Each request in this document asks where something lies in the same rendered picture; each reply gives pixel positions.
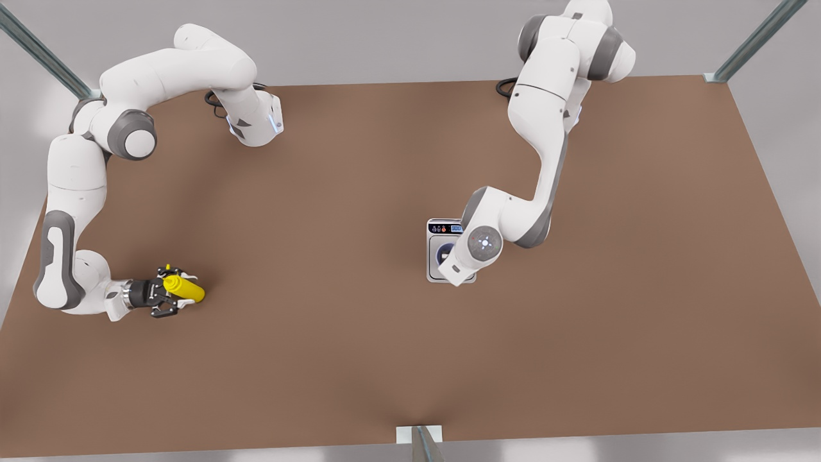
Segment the yellow sauce bottle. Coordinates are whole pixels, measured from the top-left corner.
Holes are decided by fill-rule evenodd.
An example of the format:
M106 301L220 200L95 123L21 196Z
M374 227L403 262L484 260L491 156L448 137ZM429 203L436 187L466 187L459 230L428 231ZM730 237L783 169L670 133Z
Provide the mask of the yellow sauce bottle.
M201 302L205 298L205 290L197 284L197 279L196 276L172 274L162 279L162 285L168 293L182 300Z

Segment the silver kitchen scale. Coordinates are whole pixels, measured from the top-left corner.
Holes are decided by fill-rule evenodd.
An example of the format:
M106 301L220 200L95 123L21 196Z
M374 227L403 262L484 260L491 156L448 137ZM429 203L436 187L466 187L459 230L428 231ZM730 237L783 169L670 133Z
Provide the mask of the silver kitchen scale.
M427 278L429 282L447 284L439 266L449 256L463 234L460 219L434 218L427 221Z

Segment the silver frame post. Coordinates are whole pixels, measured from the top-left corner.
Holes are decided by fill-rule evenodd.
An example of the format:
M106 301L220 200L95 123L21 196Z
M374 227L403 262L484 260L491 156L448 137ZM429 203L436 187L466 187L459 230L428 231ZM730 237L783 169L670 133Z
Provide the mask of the silver frame post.
M793 15L809 0L782 0L768 17L731 53L731 56L714 73L704 73L707 83L727 83L754 55L782 29Z
M411 444L412 462L445 462L439 444L443 442L442 426L399 426L396 444Z
M101 97L99 89L88 87L68 65L65 65L35 34L25 27L3 3L0 3L0 29L67 88L74 97L79 100Z

